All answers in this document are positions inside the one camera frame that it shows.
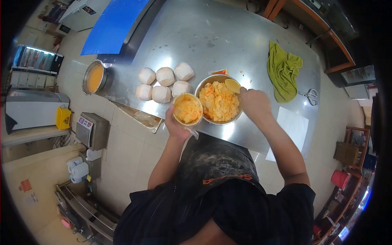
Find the young coconut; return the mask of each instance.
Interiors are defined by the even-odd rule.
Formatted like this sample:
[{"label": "young coconut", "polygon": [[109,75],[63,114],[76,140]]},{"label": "young coconut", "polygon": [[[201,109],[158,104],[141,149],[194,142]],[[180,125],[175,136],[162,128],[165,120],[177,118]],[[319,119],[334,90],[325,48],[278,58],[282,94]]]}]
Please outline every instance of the young coconut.
[{"label": "young coconut", "polygon": [[150,85],[155,81],[156,74],[153,70],[148,67],[142,68],[138,74],[138,80],[142,84]]},{"label": "young coconut", "polygon": [[147,84],[141,84],[136,88],[136,98],[139,100],[151,100],[152,87]]},{"label": "young coconut", "polygon": [[165,87],[172,85],[175,82],[173,70],[170,67],[160,68],[156,71],[156,80]]},{"label": "young coconut", "polygon": [[170,88],[164,86],[155,86],[152,88],[152,99],[156,103],[167,103],[171,99]]},{"label": "young coconut", "polygon": [[191,66],[185,62],[179,63],[174,68],[174,74],[176,74],[176,77],[178,79],[180,79],[181,81],[188,81],[189,79],[191,79],[195,75]]},{"label": "young coconut", "polygon": [[182,93],[189,93],[192,86],[185,81],[176,81],[173,85],[172,96],[178,96]]}]

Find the red bucket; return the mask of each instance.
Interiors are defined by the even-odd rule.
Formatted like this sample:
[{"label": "red bucket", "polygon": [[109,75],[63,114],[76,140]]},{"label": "red bucket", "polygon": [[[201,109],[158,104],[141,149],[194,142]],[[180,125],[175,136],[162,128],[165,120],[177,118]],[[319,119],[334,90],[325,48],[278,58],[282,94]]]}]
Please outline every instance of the red bucket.
[{"label": "red bucket", "polygon": [[348,174],[339,170],[335,170],[335,172],[332,174],[331,182],[343,190],[348,182]]}]

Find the tiled floor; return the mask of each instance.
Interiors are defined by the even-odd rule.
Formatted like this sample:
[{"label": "tiled floor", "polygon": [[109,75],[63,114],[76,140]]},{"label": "tiled floor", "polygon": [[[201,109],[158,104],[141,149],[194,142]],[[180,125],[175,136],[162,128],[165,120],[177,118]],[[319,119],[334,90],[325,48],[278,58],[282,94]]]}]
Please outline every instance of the tiled floor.
[{"label": "tiled floor", "polygon": [[[64,54],[64,61],[57,84],[60,92],[70,97],[70,108],[75,112],[73,128],[83,111],[96,113],[111,123],[107,150],[103,151],[102,176],[97,182],[98,195],[113,211],[121,214],[130,202],[129,193],[147,188],[148,178],[162,154],[169,133],[162,124],[158,132],[153,134],[107,99],[83,94],[83,72],[95,58],[92,55],[80,56],[89,32],[70,33],[63,39],[60,53]],[[362,127],[362,110],[356,101],[349,100],[344,89],[336,88],[321,70],[318,124],[305,160],[311,187],[316,193],[315,214],[334,188],[330,182],[333,171],[342,168],[332,156],[335,142],[344,137],[346,125]],[[251,155],[266,192],[279,192],[283,187],[283,179],[276,163],[266,161],[265,155],[254,151],[251,151]]]}]

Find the white plastic container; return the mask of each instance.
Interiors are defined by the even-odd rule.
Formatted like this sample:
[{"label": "white plastic container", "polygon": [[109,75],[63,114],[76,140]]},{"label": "white plastic container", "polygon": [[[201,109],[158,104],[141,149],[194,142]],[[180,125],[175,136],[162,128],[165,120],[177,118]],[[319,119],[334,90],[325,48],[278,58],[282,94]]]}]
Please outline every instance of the white plastic container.
[{"label": "white plastic container", "polygon": [[78,164],[72,168],[72,175],[74,179],[81,179],[83,176],[89,174],[89,165],[85,162]]},{"label": "white plastic container", "polygon": [[94,161],[98,158],[101,158],[102,155],[102,149],[98,150],[98,151],[92,151],[90,149],[87,150],[86,152],[86,161]]},{"label": "white plastic container", "polygon": [[77,158],[71,159],[67,162],[68,172],[72,173],[72,168],[76,165],[79,165],[83,162],[83,159],[78,156]]},{"label": "white plastic container", "polygon": [[77,184],[82,181],[82,178],[76,179],[72,174],[69,175],[69,179],[72,181],[72,183]]}]

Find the hand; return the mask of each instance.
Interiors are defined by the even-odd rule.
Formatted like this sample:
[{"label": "hand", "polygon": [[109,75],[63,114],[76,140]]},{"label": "hand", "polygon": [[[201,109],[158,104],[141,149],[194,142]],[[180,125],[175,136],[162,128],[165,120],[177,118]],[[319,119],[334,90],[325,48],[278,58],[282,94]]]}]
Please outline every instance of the hand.
[{"label": "hand", "polygon": [[166,111],[165,125],[169,131],[170,137],[184,143],[191,133],[174,120],[173,112],[174,106],[171,105],[170,108]]},{"label": "hand", "polygon": [[259,128],[264,127],[269,120],[274,119],[271,112],[271,103],[263,91],[247,90],[241,87],[240,97],[243,111]]}]

